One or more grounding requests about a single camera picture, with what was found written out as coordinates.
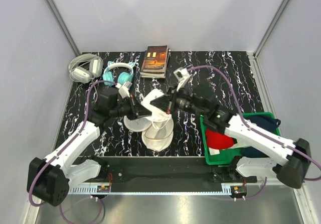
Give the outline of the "green plastic bin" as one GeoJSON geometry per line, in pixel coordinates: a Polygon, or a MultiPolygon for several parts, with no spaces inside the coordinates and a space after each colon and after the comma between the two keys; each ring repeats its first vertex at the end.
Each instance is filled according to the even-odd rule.
{"type": "MultiPolygon", "coordinates": [[[[246,115],[271,114],[274,117],[274,115],[270,112],[244,113],[244,114],[246,115]]],[[[235,156],[242,156],[241,150],[246,147],[240,146],[238,142],[233,147],[225,150],[216,150],[216,149],[208,148],[206,144],[206,137],[205,137],[205,131],[207,130],[207,127],[203,124],[203,117],[200,117],[200,124],[201,124],[202,136],[203,136],[205,158],[206,158],[206,163],[208,165],[228,165],[230,164],[230,162],[235,156]]]]}

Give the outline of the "red garment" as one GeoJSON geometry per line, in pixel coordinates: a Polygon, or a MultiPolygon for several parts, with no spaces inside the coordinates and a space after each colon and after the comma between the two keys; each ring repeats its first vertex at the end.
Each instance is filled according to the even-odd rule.
{"type": "Polygon", "coordinates": [[[225,150],[237,144],[237,140],[226,135],[211,130],[205,131],[206,144],[208,148],[216,150],[225,150]]]}

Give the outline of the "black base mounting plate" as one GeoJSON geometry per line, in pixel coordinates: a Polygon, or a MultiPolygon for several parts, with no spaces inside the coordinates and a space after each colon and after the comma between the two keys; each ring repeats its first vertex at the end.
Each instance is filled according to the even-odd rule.
{"type": "Polygon", "coordinates": [[[112,174],[112,193],[220,192],[223,183],[255,183],[204,157],[98,157],[112,174]]]}

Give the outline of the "white grey headphones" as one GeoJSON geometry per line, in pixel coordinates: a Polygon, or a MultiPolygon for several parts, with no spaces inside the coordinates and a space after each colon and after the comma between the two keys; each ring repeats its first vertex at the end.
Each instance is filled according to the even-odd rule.
{"type": "Polygon", "coordinates": [[[89,83],[102,74],[103,60],[94,54],[83,54],[74,58],[68,65],[72,81],[89,83]]]}

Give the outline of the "dark cover book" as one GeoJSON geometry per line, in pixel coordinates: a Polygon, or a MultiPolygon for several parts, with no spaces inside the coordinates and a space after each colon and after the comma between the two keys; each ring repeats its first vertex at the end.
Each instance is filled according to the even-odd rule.
{"type": "Polygon", "coordinates": [[[165,74],[169,50],[167,45],[148,46],[140,69],[141,74],[165,74]]]}

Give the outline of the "navy blue garment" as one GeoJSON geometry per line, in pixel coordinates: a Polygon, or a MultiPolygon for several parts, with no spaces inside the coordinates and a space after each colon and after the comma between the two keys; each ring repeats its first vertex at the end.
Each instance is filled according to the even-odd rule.
{"type": "MultiPolygon", "coordinates": [[[[281,124],[281,120],[275,119],[271,114],[244,114],[243,117],[246,120],[250,120],[251,123],[256,124],[260,128],[279,136],[278,127],[281,124]]],[[[241,150],[241,154],[247,158],[268,158],[266,154],[253,147],[243,148],[241,150]]]]}

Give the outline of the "white mesh laundry bag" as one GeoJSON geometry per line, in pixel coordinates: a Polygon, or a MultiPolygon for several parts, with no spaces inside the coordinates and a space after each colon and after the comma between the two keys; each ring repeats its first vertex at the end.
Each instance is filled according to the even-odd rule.
{"type": "Polygon", "coordinates": [[[126,128],[132,132],[141,133],[144,145],[153,151],[166,149],[174,136],[174,121],[172,115],[161,110],[154,110],[150,116],[130,120],[124,117],[126,128]]]}

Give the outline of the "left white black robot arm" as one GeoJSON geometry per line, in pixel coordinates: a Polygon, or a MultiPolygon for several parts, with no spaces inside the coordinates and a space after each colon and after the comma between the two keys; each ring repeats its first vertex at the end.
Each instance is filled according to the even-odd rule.
{"type": "Polygon", "coordinates": [[[97,102],[86,111],[84,121],[75,132],[45,158],[36,157],[30,162],[27,179],[30,204],[36,206],[33,197],[37,197],[51,206],[59,206],[77,185],[93,178],[104,181],[108,177],[107,161],[90,157],[81,164],[73,163],[100,137],[110,119],[136,120],[151,114],[127,89],[108,87],[99,92],[97,102]]]}

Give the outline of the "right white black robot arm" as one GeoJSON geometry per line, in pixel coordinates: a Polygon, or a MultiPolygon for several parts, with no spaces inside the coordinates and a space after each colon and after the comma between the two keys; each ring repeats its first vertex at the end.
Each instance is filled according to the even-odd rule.
{"type": "Polygon", "coordinates": [[[275,135],[235,114],[219,104],[214,97],[205,98],[199,94],[171,88],[168,93],[150,101],[167,114],[183,110],[202,115],[203,124],[212,132],[218,132],[259,150],[272,159],[268,168],[281,183],[300,189],[311,164],[309,142],[305,139],[293,141],[275,135]]]}

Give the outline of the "white bra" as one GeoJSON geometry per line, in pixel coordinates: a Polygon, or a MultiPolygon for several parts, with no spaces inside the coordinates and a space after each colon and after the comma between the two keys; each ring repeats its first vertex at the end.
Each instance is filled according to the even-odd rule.
{"type": "Polygon", "coordinates": [[[163,110],[151,105],[152,100],[162,96],[164,96],[164,93],[161,90],[153,89],[143,98],[141,102],[142,106],[151,111],[151,116],[147,117],[147,119],[151,121],[152,126],[157,130],[162,129],[172,118],[171,114],[167,114],[163,110]]]}

